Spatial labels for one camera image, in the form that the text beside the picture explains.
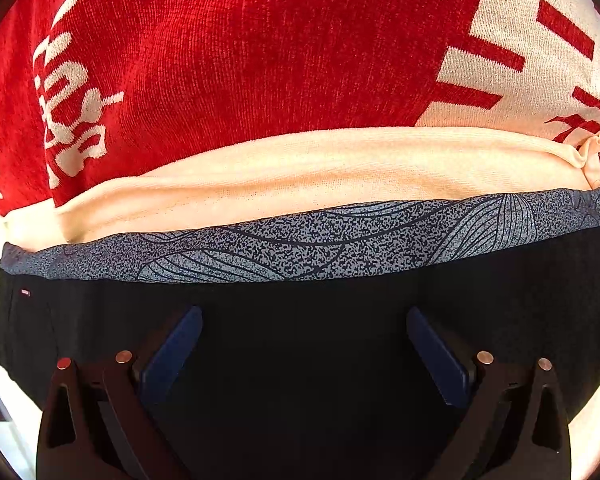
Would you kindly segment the black pants grey patterned waistband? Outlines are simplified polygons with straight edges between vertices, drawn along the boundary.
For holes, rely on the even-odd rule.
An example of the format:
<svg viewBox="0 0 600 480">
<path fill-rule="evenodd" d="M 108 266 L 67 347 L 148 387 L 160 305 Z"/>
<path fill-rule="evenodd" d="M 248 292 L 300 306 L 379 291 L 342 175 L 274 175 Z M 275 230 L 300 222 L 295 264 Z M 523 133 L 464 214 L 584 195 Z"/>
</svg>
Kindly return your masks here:
<svg viewBox="0 0 600 480">
<path fill-rule="evenodd" d="M 416 308 L 502 362 L 553 363 L 568 426 L 600 385 L 600 188 L 377 202 L 126 233 L 0 262 L 0 365 L 42 415 L 56 364 L 202 331 L 150 416 L 187 479 L 429 479 L 463 412 Z"/>
</svg>

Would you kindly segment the cream towel cloth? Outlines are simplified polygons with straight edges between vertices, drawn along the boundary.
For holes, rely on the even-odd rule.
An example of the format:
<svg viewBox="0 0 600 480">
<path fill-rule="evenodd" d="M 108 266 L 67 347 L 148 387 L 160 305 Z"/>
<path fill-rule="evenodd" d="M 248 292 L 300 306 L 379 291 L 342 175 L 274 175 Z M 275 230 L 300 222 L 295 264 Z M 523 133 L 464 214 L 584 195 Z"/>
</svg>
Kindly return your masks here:
<svg viewBox="0 0 600 480">
<path fill-rule="evenodd" d="M 242 142 L 95 185 L 68 203 L 36 200 L 0 217 L 6 245 L 26 252 L 126 233 L 196 231 L 377 202 L 467 200 L 600 188 L 600 133 L 564 142 L 466 127 L 347 128 Z M 0 365 L 9 413 L 41 410 Z M 570 422 L 569 479 L 600 469 L 600 385 Z"/>
</svg>

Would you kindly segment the red blanket white characters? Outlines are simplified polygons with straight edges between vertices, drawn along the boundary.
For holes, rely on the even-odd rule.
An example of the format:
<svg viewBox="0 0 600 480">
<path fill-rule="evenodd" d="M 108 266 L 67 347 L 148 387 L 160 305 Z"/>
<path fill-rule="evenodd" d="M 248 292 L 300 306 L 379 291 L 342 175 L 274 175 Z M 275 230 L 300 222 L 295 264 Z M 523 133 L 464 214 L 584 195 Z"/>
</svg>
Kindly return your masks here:
<svg viewBox="0 0 600 480">
<path fill-rule="evenodd" d="M 600 133 L 592 0 L 12 0 L 0 217 L 300 132 Z"/>
</svg>

